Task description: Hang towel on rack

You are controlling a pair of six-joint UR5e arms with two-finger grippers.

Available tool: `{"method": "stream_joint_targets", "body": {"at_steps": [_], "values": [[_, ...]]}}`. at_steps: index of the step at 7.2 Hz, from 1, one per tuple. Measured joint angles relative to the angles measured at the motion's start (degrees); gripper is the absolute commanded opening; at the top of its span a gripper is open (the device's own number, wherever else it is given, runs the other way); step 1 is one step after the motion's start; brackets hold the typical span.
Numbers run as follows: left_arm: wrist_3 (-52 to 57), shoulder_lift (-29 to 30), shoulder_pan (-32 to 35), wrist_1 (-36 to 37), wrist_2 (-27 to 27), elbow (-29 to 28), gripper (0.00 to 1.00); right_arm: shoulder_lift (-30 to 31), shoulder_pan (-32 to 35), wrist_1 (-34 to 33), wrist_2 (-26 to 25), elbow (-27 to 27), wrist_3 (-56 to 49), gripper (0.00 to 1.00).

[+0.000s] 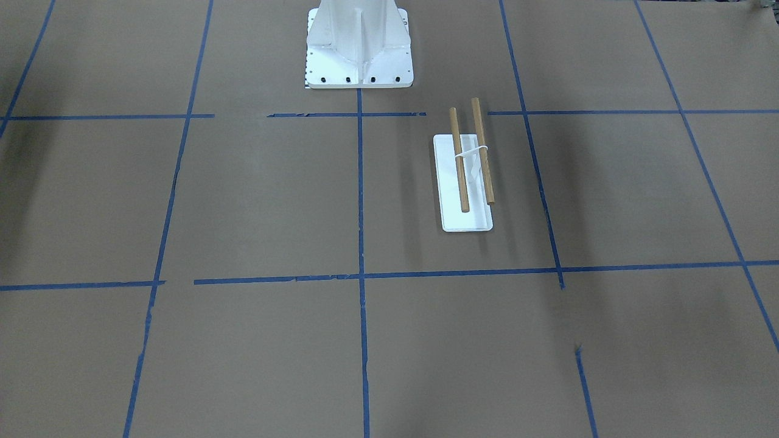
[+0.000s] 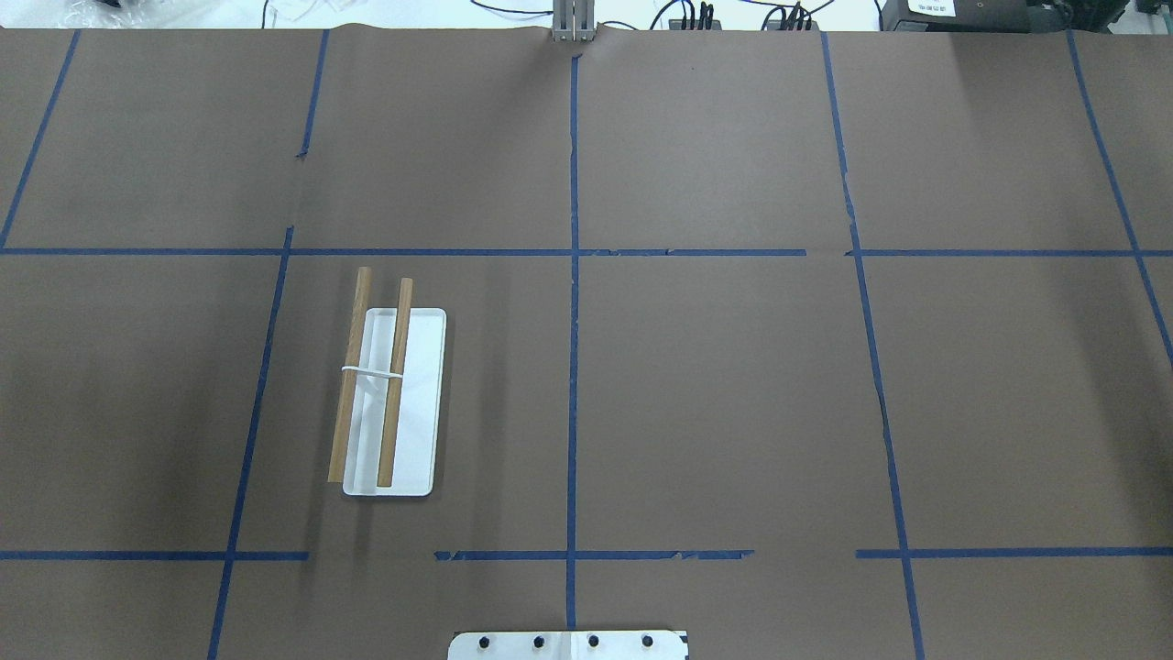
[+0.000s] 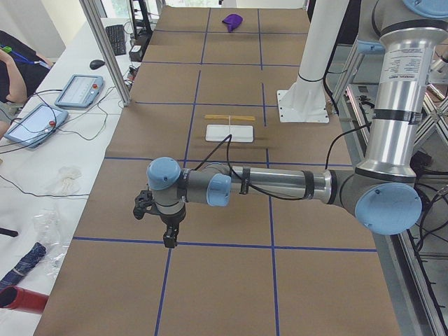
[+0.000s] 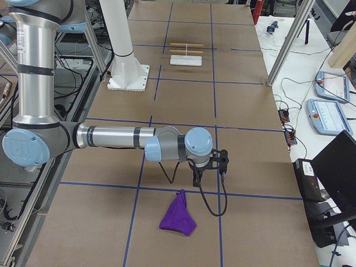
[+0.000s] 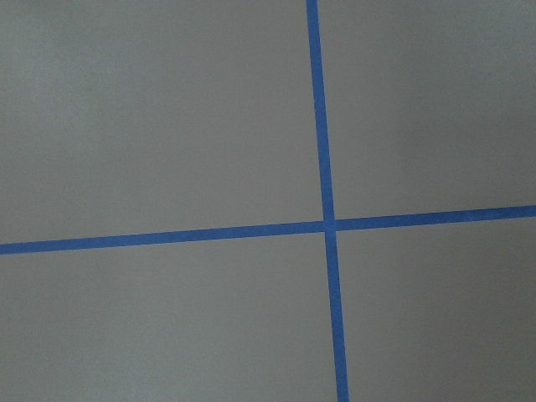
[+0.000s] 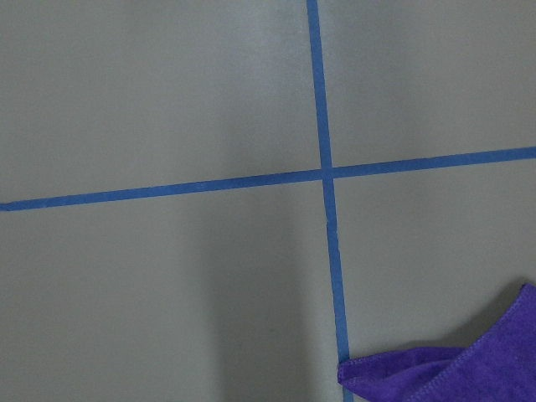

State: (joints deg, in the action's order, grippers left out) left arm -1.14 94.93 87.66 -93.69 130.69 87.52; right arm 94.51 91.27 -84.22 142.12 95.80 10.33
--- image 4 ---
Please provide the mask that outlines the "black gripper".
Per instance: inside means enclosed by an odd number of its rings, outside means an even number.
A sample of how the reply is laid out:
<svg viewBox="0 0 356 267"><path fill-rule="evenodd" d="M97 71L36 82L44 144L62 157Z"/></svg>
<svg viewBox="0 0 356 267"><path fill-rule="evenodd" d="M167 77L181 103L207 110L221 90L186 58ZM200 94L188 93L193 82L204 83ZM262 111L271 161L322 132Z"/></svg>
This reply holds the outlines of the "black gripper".
<svg viewBox="0 0 356 267"><path fill-rule="evenodd" d="M203 163L202 166L198 167L198 163L193 159L187 159L190 169L193 172L193 187L200 187L201 186L201 179L203 172L205 170L218 170L221 178L221 183L224 184L225 182L225 175L228 170L228 152L226 150L211 150L211 156L209 157L207 163Z"/></svg>

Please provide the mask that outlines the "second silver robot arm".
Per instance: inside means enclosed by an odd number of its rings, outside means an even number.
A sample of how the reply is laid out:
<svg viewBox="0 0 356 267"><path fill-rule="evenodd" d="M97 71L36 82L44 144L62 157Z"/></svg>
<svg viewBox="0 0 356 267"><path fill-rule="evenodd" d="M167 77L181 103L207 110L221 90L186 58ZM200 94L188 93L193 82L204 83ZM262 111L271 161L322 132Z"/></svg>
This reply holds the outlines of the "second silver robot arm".
<svg viewBox="0 0 356 267"><path fill-rule="evenodd" d="M17 38L16 30L17 27L14 21L1 19L1 41L6 46L9 46Z"/></svg>

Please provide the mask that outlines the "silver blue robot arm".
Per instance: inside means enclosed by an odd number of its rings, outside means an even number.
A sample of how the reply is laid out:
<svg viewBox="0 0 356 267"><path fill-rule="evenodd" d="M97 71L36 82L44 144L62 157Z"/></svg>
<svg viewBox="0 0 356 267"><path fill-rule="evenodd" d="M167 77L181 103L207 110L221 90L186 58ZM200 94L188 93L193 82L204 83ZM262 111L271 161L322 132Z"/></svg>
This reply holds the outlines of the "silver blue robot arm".
<svg viewBox="0 0 356 267"><path fill-rule="evenodd" d="M84 32L84 1L9 1L17 26L19 113L2 140L6 156L22 167L45 164L74 149L105 147L144 150L149 161L188 162L193 185L201 185L205 170L225 177L228 153L212 146L204 128L181 134L171 126L103 127L60 121L54 113L55 34Z"/></svg>

